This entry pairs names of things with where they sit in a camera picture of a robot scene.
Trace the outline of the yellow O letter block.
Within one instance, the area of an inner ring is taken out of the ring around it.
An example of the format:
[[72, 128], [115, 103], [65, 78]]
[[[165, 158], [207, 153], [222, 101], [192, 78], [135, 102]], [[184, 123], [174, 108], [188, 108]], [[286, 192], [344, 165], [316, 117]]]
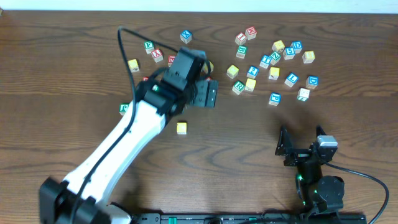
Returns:
[[210, 63], [210, 73], [212, 73], [214, 70], [214, 65], [211, 61], [209, 61], [209, 63]]

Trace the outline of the green R letter block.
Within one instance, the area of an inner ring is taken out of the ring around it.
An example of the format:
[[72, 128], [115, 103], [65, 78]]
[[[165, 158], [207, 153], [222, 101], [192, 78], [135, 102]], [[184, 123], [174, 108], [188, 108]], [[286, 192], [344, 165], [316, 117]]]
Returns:
[[236, 81], [235, 82], [235, 84], [233, 85], [233, 87], [232, 87], [232, 91], [235, 93], [235, 94], [237, 94], [237, 95], [240, 95], [243, 91], [244, 91], [244, 89], [245, 89], [245, 84], [243, 83], [243, 82], [241, 82], [241, 81]]

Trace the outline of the yellow C letter block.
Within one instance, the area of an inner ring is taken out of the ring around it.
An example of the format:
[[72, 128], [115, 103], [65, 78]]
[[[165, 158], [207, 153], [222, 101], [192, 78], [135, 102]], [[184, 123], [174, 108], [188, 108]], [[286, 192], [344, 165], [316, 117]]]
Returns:
[[177, 123], [177, 134], [180, 134], [180, 135], [187, 134], [187, 123], [186, 122], [178, 122]]

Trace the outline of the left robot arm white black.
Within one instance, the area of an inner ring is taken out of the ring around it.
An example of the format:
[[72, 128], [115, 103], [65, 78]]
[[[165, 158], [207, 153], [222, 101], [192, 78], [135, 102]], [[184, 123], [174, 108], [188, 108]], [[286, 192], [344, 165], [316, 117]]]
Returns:
[[128, 110], [81, 165], [61, 182], [49, 177], [39, 189], [40, 222], [131, 223], [132, 215], [109, 203], [117, 182], [140, 151], [185, 105], [212, 108], [216, 80], [199, 80], [179, 90], [150, 78], [136, 88]]

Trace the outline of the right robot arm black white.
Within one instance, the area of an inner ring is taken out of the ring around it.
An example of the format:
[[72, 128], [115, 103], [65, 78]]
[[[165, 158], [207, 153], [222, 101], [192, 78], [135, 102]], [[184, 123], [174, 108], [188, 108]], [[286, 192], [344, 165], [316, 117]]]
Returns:
[[316, 215], [337, 213], [343, 208], [343, 179], [322, 173], [322, 165], [332, 160], [337, 149], [336, 139], [327, 135], [321, 126], [316, 127], [316, 140], [306, 149], [294, 147], [287, 129], [280, 128], [275, 155], [285, 157], [285, 166], [297, 168], [295, 184], [298, 196], [304, 204], [299, 215], [302, 220]]

